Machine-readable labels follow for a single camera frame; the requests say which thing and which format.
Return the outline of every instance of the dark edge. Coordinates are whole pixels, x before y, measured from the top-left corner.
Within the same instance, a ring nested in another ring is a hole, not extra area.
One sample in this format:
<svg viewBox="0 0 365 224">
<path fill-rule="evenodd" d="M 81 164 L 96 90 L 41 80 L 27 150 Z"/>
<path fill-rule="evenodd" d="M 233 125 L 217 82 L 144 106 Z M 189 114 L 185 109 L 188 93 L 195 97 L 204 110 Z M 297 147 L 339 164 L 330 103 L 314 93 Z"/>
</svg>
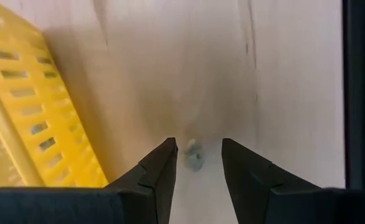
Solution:
<svg viewBox="0 0 365 224">
<path fill-rule="evenodd" d="M 365 0 L 343 1 L 346 188 L 365 189 Z"/>
<path fill-rule="evenodd" d="M 153 190 L 158 224 L 169 223 L 176 183 L 177 153 L 176 139 L 167 138 L 139 162 L 146 174 L 138 184 Z"/>
</svg>

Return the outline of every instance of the black plastic part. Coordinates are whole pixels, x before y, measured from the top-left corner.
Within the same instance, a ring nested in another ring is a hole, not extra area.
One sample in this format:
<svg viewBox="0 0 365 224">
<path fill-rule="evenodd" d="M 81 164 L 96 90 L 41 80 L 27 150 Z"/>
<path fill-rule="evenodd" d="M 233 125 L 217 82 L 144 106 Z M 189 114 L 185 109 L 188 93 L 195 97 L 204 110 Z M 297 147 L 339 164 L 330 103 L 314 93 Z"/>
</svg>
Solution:
<svg viewBox="0 0 365 224">
<path fill-rule="evenodd" d="M 365 189 L 365 0 L 343 1 L 346 187 Z"/>
<path fill-rule="evenodd" d="M 0 223 L 169 223 L 177 145 L 165 140 L 104 189 L 0 189 Z"/>
<path fill-rule="evenodd" d="M 169 223 L 171 201 L 176 182 L 177 144 L 168 138 L 137 166 L 107 186 L 107 189 L 151 189 L 157 223 Z"/>
<path fill-rule="evenodd" d="M 283 193 L 319 189 L 231 139 L 223 139 L 222 162 L 239 223 L 265 223 L 272 189 Z"/>
<path fill-rule="evenodd" d="M 365 190 L 321 189 L 231 139 L 222 160 L 240 224 L 365 223 Z"/>
</svg>

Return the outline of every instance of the ventilation slot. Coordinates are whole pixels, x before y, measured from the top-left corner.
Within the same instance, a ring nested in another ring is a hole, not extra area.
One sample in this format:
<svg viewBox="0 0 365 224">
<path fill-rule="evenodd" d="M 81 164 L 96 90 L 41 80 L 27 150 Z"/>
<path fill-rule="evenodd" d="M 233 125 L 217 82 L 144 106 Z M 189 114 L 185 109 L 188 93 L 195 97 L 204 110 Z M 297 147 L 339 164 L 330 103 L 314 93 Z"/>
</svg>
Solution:
<svg viewBox="0 0 365 224">
<path fill-rule="evenodd" d="M 18 54 L 12 54 L 9 52 L 0 51 L 0 59 L 19 60 L 19 56 L 18 56 Z"/>
<path fill-rule="evenodd" d="M 44 142 L 40 143 L 40 150 L 42 152 L 44 152 L 45 150 L 47 150 L 49 147 L 53 146 L 55 144 L 55 139 L 54 138 L 49 138 L 48 140 L 45 140 Z"/>
<path fill-rule="evenodd" d="M 63 86 L 53 86 L 51 88 L 52 91 L 56 92 L 56 93 L 60 93 L 60 92 L 63 92 L 65 91 L 65 87 Z"/>
<path fill-rule="evenodd" d="M 18 175 L 12 175 L 12 176 L 8 177 L 8 181 L 14 182 L 15 180 L 18 180 L 18 178 L 19 178 Z"/>
<path fill-rule="evenodd" d="M 77 125 L 71 125 L 71 126 L 69 126 L 69 131 L 71 133 L 75 132 L 76 130 L 77 130 Z"/>
<path fill-rule="evenodd" d="M 87 146 L 84 151 L 82 152 L 82 156 L 85 157 L 88 153 L 90 153 L 91 148 L 90 146 Z"/>
<path fill-rule="evenodd" d="M 91 158 L 91 163 L 92 164 L 96 164 L 97 163 L 97 159 L 95 157 Z"/>
<path fill-rule="evenodd" d="M 70 103 L 70 100 L 68 98 L 61 99 L 55 102 L 58 106 L 66 106 Z"/>
<path fill-rule="evenodd" d="M 56 155 L 54 158 L 52 158 L 49 162 L 48 162 L 48 166 L 49 168 L 54 168 L 64 157 L 62 156 L 62 154 L 58 154 Z"/>
<path fill-rule="evenodd" d="M 65 178 L 69 175 L 69 170 L 63 171 L 58 177 L 57 177 L 57 184 L 61 184 L 62 181 L 65 180 Z"/>
<path fill-rule="evenodd" d="M 22 109 L 22 115 L 30 116 L 33 114 L 41 113 L 42 111 L 43 111 L 43 108 L 41 106 L 32 106 L 29 108 Z"/>
<path fill-rule="evenodd" d="M 70 118 L 72 118 L 73 117 L 73 115 L 74 115 L 75 113 L 73 112 L 73 111 L 69 111 L 69 112 L 66 112 L 65 114 L 64 114 L 64 117 L 65 117 L 65 119 L 70 119 Z"/>
<path fill-rule="evenodd" d="M 76 143 L 77 144 L 81 144 L 84 140 L 84 136 L 79 136 L 77 139 L 76 139 Z"/>
<path fill-rule="evenodd" d="M 27 89 L 23 89 L 23 90 L 11 90 L 11 94 L 16 98 L 36 95 L 34 89 L 32 89 L 32 88 L 27 88 Z"/>
<path fill-rule="evenodd" d="M 32 134 L 37 134 L 37 133 L 42 132 L 43 130 L 45 130 L 47 128 L 48 128 L 47 122 L 43 122 L 43 123 L 40 123 L 40 124 L 37 124 L 37 125 L 33 125 L 31 127 L 31 133 Z"/>
<path fill-rule="evenodd" d="M 55 72 L 44 72 L 45 78 L 57 78 L 57 74 Z"/>
<path fill-rule="evenodd" d="M 23 71 L 1 71 L 1 75 L 5 79 L 27 78 L 27 72 Z"/>
<path fill-rule="evenodd" d="M 37 61 L 39 63 L 44 63 L 44 64 L 49 64 L 52 65 L 52 61 L 49 58 L 44 58 L 44 57 L 37 57 Z"/>
<path fill-rule="evenodd" d="M 40 40 L 31 38 L 29 43 L 34 48 L 37 48 L 37 49 L 40 49 L 40 50 L 45 50 L 45 46 Z"/>
</svg>

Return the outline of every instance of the black frame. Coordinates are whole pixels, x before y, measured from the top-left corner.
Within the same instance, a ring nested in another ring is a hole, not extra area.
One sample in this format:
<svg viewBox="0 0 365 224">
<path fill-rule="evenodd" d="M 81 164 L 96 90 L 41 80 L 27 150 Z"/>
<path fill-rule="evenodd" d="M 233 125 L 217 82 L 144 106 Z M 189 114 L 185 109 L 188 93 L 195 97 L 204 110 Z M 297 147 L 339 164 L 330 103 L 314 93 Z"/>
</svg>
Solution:
<svg viewBox="0 0 365 224">
<path fill-rule="evenodd" d="M 365 189 L 365 0 L 343 1 L 346 187 Z"/>
</svg>

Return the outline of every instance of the yellow plastic grate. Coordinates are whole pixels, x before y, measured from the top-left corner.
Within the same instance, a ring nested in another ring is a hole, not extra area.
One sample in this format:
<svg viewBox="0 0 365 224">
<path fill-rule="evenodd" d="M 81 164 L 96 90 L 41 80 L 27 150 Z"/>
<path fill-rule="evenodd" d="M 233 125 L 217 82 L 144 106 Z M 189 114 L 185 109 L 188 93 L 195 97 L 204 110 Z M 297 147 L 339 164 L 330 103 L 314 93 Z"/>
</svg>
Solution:
<svg viewBox="0 0 365 224">
<path fill-rule="evenodd" d="M 27 185 L 108 183 L 41 34 L 1 6 L 0 107 L 9 120 L 1 121 L 7 127 L 0 129 L 12 133 L 27 151 L 4 144 Z M 31 177 L 31 170 L 25 174 L 27 165 L 21 163 L 27 159 L 41 180 Z"/>
</svg>

